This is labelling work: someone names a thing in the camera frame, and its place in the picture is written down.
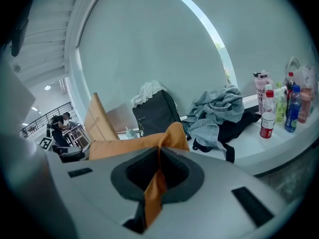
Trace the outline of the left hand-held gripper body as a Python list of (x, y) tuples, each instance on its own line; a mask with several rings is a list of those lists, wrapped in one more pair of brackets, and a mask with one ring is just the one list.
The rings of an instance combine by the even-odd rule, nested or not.
[(63, 163), (80, 161), (85, 158), (85, 153), (80, 147), (60, 147), (55, 144), (53, 138), (43, 137), (39, 143), (45, 151), (52, 151), (58, 154)]

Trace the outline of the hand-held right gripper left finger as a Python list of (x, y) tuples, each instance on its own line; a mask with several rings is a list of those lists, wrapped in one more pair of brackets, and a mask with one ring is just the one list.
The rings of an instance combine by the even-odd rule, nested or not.
[(145, 148), (118, 156), (120, 163), (111, 172), (111, 182), (125, 199), (143, 201), (144, 192), (159, 170), (158, 148)]

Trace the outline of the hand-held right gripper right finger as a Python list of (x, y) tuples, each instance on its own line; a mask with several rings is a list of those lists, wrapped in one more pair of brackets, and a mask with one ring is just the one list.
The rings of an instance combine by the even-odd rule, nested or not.
[(160, 170), (165, 178), (163, 204), (188, 201), (201, 188), (205, 175), (202, 167), (192, 160), (193, 153), (177, 148), (160, 150)]

